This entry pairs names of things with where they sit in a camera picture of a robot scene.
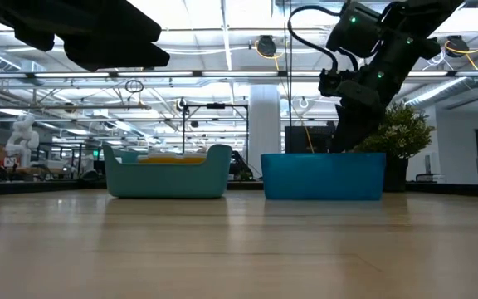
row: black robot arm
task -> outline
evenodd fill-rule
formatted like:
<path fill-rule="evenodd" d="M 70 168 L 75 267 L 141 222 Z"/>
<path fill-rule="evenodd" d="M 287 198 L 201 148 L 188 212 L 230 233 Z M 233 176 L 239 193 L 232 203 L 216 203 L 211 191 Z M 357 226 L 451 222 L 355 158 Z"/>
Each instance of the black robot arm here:
<path fill-rule="evenodd" d="M 339 71 L 336 58 L 330 53 L 334 60 L 332 68 L 320 73 L 322 96 L 341 97 L 337 105 L 339 125 L 329 152 L 351 150 L 378 129 L 387 105 L 418 59 L 431 59 L 440 53 L 437 40 L 427 37 L 462 3 L 462 0 L 391 2 L 383 13 L 378 13 L 358 2 L 347 2 L 341 12 L 330 13 L 340 17 L 340 21 L 329 36 L 327 49 L 349 56 L 354 68 L 356 60 L 352 54 L 361 58 L 375 56 L 369 65 L 358 70 Z M 290 16 L 305 9 L 318 7 L 300 7 Z M 291 35 L 297 38 L 290 18 L 288 25 Z"/>

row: teal bin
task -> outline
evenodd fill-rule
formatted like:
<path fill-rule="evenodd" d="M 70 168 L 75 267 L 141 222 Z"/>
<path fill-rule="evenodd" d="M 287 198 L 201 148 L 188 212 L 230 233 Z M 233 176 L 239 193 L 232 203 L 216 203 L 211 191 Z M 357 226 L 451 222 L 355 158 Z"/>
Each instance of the teal bin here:
<path fill-rule="evenodd" d="M 379 200 L 385 154 L 264 154 L 267 199 Z"/>
<path fill-rule="evenodd" d="M 138 153 L 108 145 L 104 151 L 108 192 L 118 198 L 217 199 L 227 188 L 232 157 L 227 145 L 212 146 L 201 164 L 139 164 Z"/>

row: blue bin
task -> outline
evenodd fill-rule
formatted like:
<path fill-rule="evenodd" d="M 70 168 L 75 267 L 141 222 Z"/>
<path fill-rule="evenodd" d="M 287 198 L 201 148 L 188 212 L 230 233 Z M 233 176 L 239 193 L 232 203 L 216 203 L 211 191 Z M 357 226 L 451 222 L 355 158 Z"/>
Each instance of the blue bin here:
<path fill-rule="evenodd" d="M 380 200 L 385 154 L 264 154 L 267 199 Z"/>

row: white robot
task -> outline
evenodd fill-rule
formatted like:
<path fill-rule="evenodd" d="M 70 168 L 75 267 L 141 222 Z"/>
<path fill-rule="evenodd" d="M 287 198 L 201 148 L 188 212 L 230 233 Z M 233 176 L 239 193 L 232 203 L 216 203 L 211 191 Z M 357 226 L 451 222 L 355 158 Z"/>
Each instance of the white robot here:
<path fill-rule="evenodd" d="M 40 143 L 38 133 L 32 130 L 34 121 L 34 117 L 30 115 L 19 116 L 12 125 L 14 131 L 7 141 L 7 146 L 5 146 L 7 156 L 21 155 L 21 167 L 31 166 L 31 150 L 38 148 Z M 19 145 L 16 145 L 19 139 L 22 141 Z"/>

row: potted plant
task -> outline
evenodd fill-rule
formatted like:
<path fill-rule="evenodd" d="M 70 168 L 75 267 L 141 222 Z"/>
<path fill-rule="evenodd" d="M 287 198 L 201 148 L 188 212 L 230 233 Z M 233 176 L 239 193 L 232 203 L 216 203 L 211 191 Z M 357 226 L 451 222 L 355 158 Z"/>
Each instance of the potted plant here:
<path fill-rule="evenodd" d="M 359 152 L 387 155 L 384 191 L 405 191 L 408 159 L 431 143 L 434 127 L 427 125 L 426 119 L 411 106 L 394 103 L 387 108 L 378 131 L 355 148 Z"/>

